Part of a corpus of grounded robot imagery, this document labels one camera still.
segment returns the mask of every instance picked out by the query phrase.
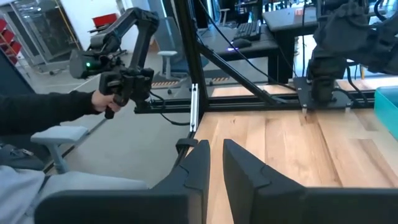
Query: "black sleeve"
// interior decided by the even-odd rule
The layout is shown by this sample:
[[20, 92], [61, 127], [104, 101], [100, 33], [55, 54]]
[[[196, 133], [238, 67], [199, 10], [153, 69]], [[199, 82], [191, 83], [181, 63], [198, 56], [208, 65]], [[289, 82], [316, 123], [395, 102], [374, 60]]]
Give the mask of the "black sleeve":
[[86, 114], [98, 114], [93, 93], [0, 96], [0, 136], [44, 131]]

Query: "gray floor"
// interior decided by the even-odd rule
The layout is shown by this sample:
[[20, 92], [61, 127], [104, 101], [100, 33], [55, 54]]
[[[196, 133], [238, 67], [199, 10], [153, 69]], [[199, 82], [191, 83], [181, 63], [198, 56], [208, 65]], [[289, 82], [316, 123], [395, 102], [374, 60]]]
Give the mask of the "gray floor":
[[[305, 58], [308, 60], [315, 46], [313, 39], [305, 38]], [[300, 54], [295, 59], [295, 69], [301, 76], [302, 66], [302, 42], [299, 41]], [[160, 71], [162, 59], [155, 53], [149, 53], [146, 67], [156, 72]], [[251, 62], [261, 70], [267, 72], [267, 59], [251, 59]], [[264, 79], [250, 67], [245, 61], [230, 62], [237, 71], [248, 79]], [[218, 69], [210, 63], [205, 70]], [[98, 87], [98, 77], [91, 80], [72, 79], [66, 71], [55, 76], [35, 75], [32, 72], [30, 82], [39, 93], [50, 91], [67, 93], [77, 89], [79, 91], [93, 91]], [[157, 94], [165, 98], [170, 96], [166, 90], [155, 90]], [[189, 98], [188, 91], [182, 92], [179, 98]], [[110, 175], [130, 179], [145, 180], [149, 186], [153, 186], [162, 180], [171, 170], [177, 157], [175, 143], [177, 139], [184, 138], [188, 134], [187, 127], [173, 126], [164, 120], [159, 114], [134, 114], [134, 102], [125, 106], [114, 119], [105, 121], [98, 129], [74, 149], [66, 157], [72, 170], [79, 170], [92, 174]], [[188, 121], [188, 114], [167, 114], [170, 119], [176, 121]], [[64, 125], [81, 125], [93, 129], [103, 121], [103, 115], [85, 116], [74, 122]]]

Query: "gray chair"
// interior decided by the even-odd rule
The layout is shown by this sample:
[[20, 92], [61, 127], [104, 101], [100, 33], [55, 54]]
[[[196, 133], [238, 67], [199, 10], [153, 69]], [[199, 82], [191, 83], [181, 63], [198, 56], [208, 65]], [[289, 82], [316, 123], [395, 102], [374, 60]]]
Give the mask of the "gray chair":
[[[160, 75], [167, 80], [178, 81], [177, 84], [168, 88], [168, 94], [172, 93], [172, 88], [180, 87], [180, 90], [184, 87], [190, 88], [192, 81], [189, 75], [188, 62], [185, 57], [181, 34], [174, 19], [171, 17], [161, 18], [159, 28], [154, 36], [160, 50], [158, 55], [163, 58]], [[209, 63], [207, 58], [203, 56], [200, 58], [202, 67]]]
[[62, 144], [78, 144], [87, 134], [87, 128], [81, 126], [54, 126], [33, 134], [30, 140], [49, 149], [55, 169], [58, 174], [63, 174], [68, 172], [69, 168], [62, 158], [59, 146]]

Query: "person's leg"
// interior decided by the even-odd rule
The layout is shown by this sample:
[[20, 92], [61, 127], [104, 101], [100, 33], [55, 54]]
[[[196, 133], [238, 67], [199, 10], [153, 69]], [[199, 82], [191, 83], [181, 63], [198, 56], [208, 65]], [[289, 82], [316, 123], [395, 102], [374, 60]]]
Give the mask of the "person's leg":
[[145, 190], [147, 184], [142, 180], [131, 180], [119, 177], [107, 177], [83, 172], [67, 172], [53, 175], [38, 193], [31, 208], [21, 224], [33, 224], [34, 210], [39, 203], [51, 194], [64, 190]]

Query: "red box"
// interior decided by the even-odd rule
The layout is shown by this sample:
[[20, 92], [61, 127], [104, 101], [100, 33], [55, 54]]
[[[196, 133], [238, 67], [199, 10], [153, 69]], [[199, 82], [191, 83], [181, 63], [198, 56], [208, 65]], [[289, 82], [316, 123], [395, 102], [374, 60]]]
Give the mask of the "red box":
[[10, 44], [12, 50], [10, 48], [8, 48], [7, 45], [2, 45], [1, 48], [3, 49], [3, 51], [6, 53], [6, 55], [10, 56], [10, 55], [15, 55], [18, 54], [21, 51], [22, 45], [19, 42], [16, 42], [15, 40], [13, 40]]
[[8, 57], [8, 58], [10, 59], [10, 61], [11, 61], [14, 65], [17, 64], [17, 62], [18, 62], [18, 58], [17, 58], [17, 57], [15, 57], [15, 56], [10, 56], [10, 57]]
[[7, 22], [4, 19], [0, 19], [0, 32], [3, 31], [7, 26]]
[[14, 36], [15, 36], [14, 33], [11, 32], [11, 31], [9, 31], [9, 30], [3, 30], [3, 31], [1, 32], [1, 35], [2, 35], [2, 38], [0, 38], [0, 44], [3, 44], [3, 43], [4, 43], [4, 40], [5, 40], [8, 44], [10, 44], [11, 41], [13, 40]]
[[105, 16], [99, 16], [93, 18], [93, 22], [95, 27], [101, 27], [103, 25], [112, 24], [118, 19], [118, 15], [116, 13], [108, 14]]

